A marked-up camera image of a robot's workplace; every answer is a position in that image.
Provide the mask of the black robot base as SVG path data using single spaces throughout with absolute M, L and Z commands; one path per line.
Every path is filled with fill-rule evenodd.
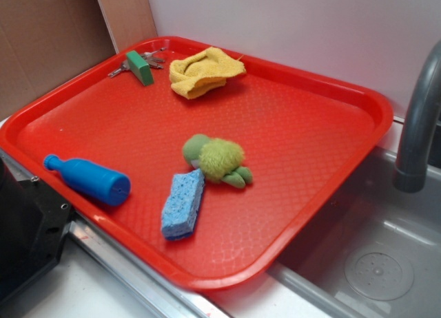
M 60 261 L 70 202 L 38 178 L 17 180 L 1 162 L 1 303 Z

